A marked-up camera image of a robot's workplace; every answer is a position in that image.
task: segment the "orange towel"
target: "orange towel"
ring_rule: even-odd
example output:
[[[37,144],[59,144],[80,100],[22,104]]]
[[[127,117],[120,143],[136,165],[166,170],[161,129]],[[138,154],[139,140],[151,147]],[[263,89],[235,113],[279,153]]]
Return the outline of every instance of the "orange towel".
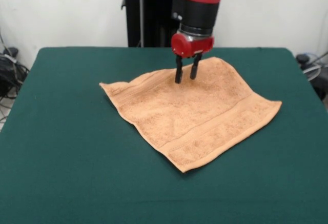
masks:
[[[146,73],[131,82],[100,83],[119,114],[180,171],[201,167],[267,125],[280,101],[256,94],[221,59],[199,62],[197,78],[183,68]]]

